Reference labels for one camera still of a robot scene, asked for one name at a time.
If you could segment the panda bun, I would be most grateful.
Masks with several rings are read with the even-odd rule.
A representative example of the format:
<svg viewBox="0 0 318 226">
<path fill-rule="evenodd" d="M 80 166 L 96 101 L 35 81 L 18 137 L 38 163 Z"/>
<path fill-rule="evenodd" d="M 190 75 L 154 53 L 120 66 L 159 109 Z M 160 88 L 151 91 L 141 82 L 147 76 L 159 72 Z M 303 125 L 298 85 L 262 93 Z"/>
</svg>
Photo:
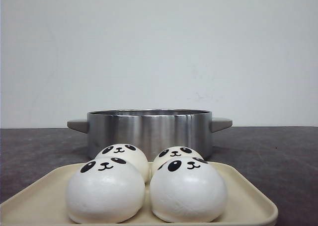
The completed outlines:
<svg viewBox="0 0 318 226">
<path fill-rule="evenodd" d="M 151 176 L 157 171 L 157 169 L 164 164 L 165 162 L 171 160 L 175 157 L 181 156 L 190 156 L 190 157 L 197 157 L 203 159 L 203 156 L 199 154 L 194 149 L 185 146 L 173 146 L 169 147 L 162 152 L 160 152 L 154 159 L 151 165 Z"/>
<path fill-rule="evenodd" d="M 163 163 L 150 181 L 152 212 L 169 223 L 207 223 L 227 205 L 224 179 L 207 161 L 193 156 Z"/>
<path fill-rule="evenodd" d="M 130 162 L 142 175 L 147 183 L 150 176 L 150 167 L 145 154 L 136 146 L 131 144 L 114 144 L 105 147 L 95 157 L 117 157 Z"/>
<path fill-rule="evenodd" d="M 128 161 L 111 156 L 93 159 L 69 179 L 66 205 L 79 224 L 120 223 L 143 206 L 145 182 Z"/>
</svg>

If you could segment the stainless steel pot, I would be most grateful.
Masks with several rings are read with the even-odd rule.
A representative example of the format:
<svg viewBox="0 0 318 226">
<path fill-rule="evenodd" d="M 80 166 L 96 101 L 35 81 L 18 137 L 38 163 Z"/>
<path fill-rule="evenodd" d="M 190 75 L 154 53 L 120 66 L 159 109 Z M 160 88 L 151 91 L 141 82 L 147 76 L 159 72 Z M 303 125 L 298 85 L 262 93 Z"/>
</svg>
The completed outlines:
<svg viewBox="0 0 318 226">
<path fill-rule="evenodd" d="M 85 120 L 70 120 L 67 127 L 87 134 L 90 158 L 113 144 L 131 144 L 152 161 L 164 149 L 189 147 L 203 157 L 212 154 L 213 133 L 227 129 L 231 119 L 213 117 L 194 109 L 128 109 L 94 111 Z"/>
</svg>

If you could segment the cream rectangular tray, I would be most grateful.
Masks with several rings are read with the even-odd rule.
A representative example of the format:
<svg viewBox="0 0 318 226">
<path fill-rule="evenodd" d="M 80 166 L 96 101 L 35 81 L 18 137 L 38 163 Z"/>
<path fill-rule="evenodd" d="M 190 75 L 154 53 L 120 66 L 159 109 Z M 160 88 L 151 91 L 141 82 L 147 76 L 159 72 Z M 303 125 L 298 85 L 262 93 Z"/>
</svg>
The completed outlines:
<svg viewBox="0 0 318 226">
<path fill-rule="evenodd" d="M 276 205 L 235 168 L 218 162 L 211 165 L 225 180 L 228 203 L 212 226 L 274 226 Z M 59 167 L 35 181 L 0 206 L 3 226 L 73 226 L 67 215 L 65 190 L 81 163 Z"/>
</svg>

